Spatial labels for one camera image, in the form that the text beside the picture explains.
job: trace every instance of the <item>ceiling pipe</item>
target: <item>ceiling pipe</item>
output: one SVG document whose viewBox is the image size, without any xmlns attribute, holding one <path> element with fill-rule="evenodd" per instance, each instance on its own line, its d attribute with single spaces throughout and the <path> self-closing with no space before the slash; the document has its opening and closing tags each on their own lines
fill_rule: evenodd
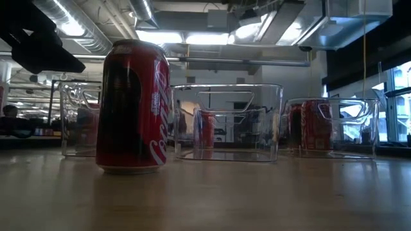
<svg viewBox="0 0 411 231">
<path fill-rule="evenodd" d="M 0 56 L 11 56 L 11 52 L 0 52 Z M 74 57 L 86 60 L 104 60 L 105 55 L 74 55 Z M 167 57 L 169 62 L 207 62 L 221 64 L 245 64 L 245 65 L 274 65 L 285 67 L 309 67 L 307 61 L 288 61 L 288 60 L 247 60 L 247 59 L 228 59 L 228 58 L 190 58 L 190 57 Z"/>
<path fill-rule="evenodd" d="M 145 21 L 151 26 L 159 28 L 154 18 L 153 6 L 150 0 L 130 0 L 130 6 L 138 20 Z"/>
<path fill-rule="evenodd" d="M 111 14 L 110 10 L 107 8 L 107 6 L 104 4 L 104 2 L 102 0 L 97 0 L 96 2 L 101 7 L 101 9 L 107 14 L 110 21 L 114 24 L 114 26 L 117 28 L 117 30 L 120 32 L 120 34 L 125 39 L 131 38 L 131 36 L 128 35 L 128 33 L 121 27 L 121 25 L 118 23 L 118 21 L 114 18 L 114 16 Z"/>
<path fill-rule="evenodd" d="M 128 21 L 124 19 L 123 15 L 120 13 L 120 11 L 117 9 L 117 7 L 113 4 L 111 0 L 99 0 L 100 2 L 104 1 L 108 4 L 109 8 L 112 10 L 114 16 L 123 24 L 124 28 L 127 30 L 128 34 L 133 38 L 133 39 L 139 39 L 135 29 L 131 29 L 128 26 Z"/>
<path fill-rule="evenodd" d="M 76 39 L 79 45 L 96 55 L 106 55 L 112 47 L 110 40 L 73 0 L 34 0 L 33 4 L 64 32 L 64 26 L 77 23 L 85 39 Z"/>
</svg>

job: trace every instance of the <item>air duct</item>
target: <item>air duct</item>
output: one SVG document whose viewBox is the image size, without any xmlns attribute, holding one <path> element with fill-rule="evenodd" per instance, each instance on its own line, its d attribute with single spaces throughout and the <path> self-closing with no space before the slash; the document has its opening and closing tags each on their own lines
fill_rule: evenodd
<svg viewBox="0 0 411 231">
<path fill-rule="evenodd" d="M 74 41 L 91 53 L 106 55 L 111 50 L 110 40 L 73 0 L 34 0 L 33 4 L 68 37 L 80 37 Z"/>
<path fill-rule="evenodd" d="M 138 20 L 145 21 L 149 25 L 159 28 L 154 19 L 154 11 L 150 0 L 130 0 L 130 5 Z"/>
</svg>

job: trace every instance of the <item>wooden table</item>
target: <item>wooden table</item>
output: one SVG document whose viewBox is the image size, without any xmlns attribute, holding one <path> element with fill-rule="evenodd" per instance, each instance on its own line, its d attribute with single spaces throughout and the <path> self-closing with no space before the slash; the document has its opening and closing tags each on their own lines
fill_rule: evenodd
<svg viewBox="0 0 411 231">
<path fill-rule="evenodd" d="M 0 153 L 0 230 L 411 230 L 411 162 L 170 160 L 104 175 L 56 150 Z"/>
</svg>

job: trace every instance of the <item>can lid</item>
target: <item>can lid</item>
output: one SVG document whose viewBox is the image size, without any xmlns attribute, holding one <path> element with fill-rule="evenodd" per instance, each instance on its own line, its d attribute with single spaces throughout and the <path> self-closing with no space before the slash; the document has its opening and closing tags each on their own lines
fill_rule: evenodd
<svg viewBox="0 0 411 231">
<path fill-rule="evenodd" d="M 123 40 L 119 40 L 114 42 L 113 47 L 114 46 L 119 46 L 119 45 L 125 45 L 125 44 L 133 44 L 133 45 L 137 45 L 137 46 L 148 46 L 148 47 L 152 47 L 154 49 L 158 49 L 159 51 L 161 51 L 161 53 L 165 54 L 166 52 L 163 50 L 162 47 L 156 45 L 156 44 L 152 44 L 151 42 L 145 42 L 142 40 L 137 40 L 137 39 L 123 39 Z"/>
</svg>

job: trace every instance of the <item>clear plastic bin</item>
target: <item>clear plastic bin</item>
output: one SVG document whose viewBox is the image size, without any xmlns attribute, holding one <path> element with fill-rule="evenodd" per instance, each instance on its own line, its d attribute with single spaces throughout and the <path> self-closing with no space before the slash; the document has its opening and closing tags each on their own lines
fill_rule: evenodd
<svg viewBox="0 0 411 231">
<path fill-rule="evenodd" d="M 283 88 L 269 84 L 173 87 L 177 158 L 273 162 Z"/>
<path fill-rule="evenodd" d="M 62 82 L 59 89 L 62 154 L 76 157 L 95 156 L 101 84 Z"/>
<path fill-rule="evenodd" d="M 377 99 L 299 98 L 281 116 L 281 153 L 295 157 L 375 158 Z"/>
</svg>

